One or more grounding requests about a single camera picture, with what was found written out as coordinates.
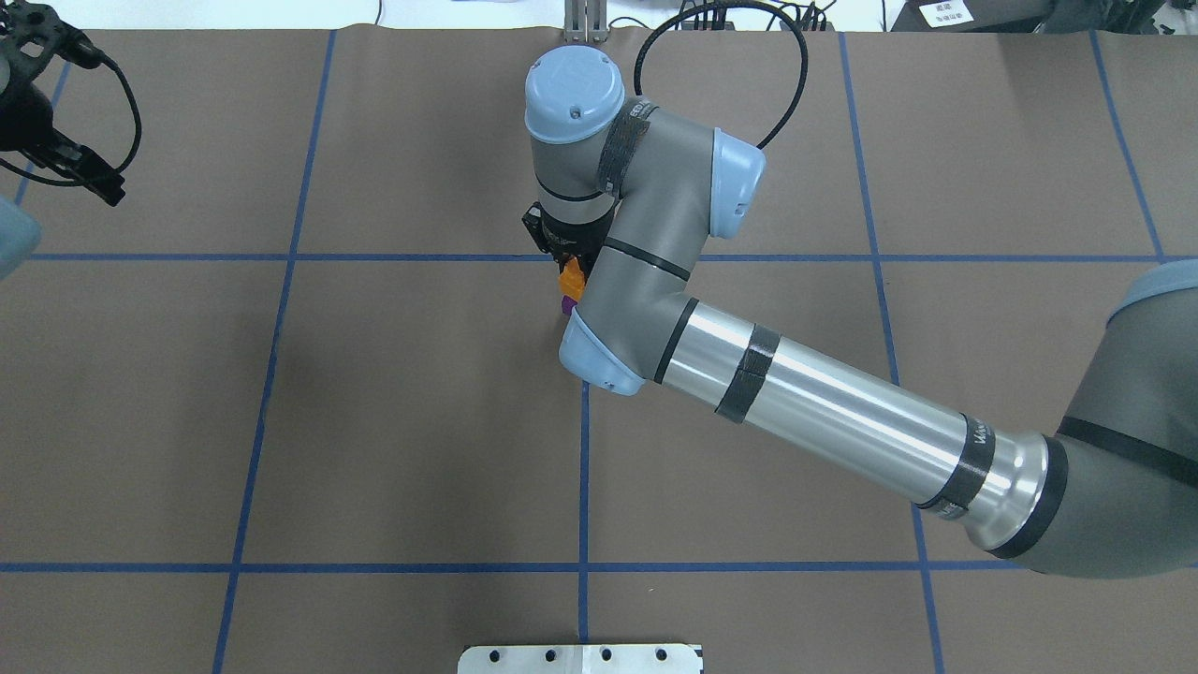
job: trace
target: blue joint cap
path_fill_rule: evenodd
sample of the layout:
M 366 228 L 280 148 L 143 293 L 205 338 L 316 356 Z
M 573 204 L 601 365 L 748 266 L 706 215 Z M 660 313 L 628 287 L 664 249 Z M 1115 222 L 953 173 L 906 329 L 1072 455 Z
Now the blue joint cap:
M 766 153 L 719 128 L 712 147 L 712 236 L 732 238 L 766 172 Z
M 17 204 L 0 196 L 0 278 L 25 261 L 41 241 L 42 227 L 37 220 Z
M 637 377 L 599 341 L 579 315 L 577 308 L 570 314 L 557 358 L 575 377 L 612 394 L 631 396 L 645 384 L 643 378 Z
M 1124 297 L 1119 308 L 1111 312 L 1111 317 L 1113 318 L 1115 314 L 1136 302 L 1191 287 L 1198 287 L 1198 259 L 1163 263 L 1132 281 L 1131 287 L 1127 289 L 1127 296 Z
M 538 59 L 525 79 L 525 126 L 541 142 L 591 138 L 623 104 L 619 67 L 594 47 L 558 47 Z

